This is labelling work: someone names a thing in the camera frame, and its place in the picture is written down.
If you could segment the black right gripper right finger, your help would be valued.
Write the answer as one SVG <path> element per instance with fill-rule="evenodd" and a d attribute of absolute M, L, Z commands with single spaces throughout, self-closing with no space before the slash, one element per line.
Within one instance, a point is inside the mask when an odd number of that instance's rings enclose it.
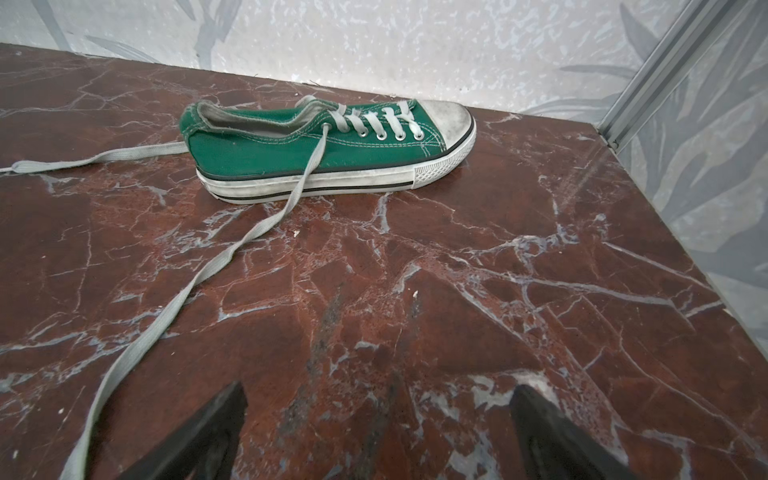
<path fill-rule="evenodd" d="M 529 385 L 509 404 L 529 479 L 635 479 L 637 475 Z"/>

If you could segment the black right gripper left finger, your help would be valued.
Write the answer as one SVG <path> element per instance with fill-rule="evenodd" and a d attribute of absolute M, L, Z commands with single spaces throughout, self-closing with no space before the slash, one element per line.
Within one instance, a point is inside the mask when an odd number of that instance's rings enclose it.
<path fill-rule="evenodd" d="M 247 406 L 242 383 L 231 383 L 119 477 L 231 478 Z"/>

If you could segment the green canvas sneaker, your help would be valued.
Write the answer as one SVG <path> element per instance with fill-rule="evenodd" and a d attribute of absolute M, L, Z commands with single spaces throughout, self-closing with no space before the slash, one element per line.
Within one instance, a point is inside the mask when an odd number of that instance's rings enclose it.
<path fill-rule="evenodd" d="M 446 101 L 347 106 L 306 96 L 283 110 L 188 106 L 180 132 L 205 189 L 234 204 L 412 190 L 451 173 L 477 125 Z"/>

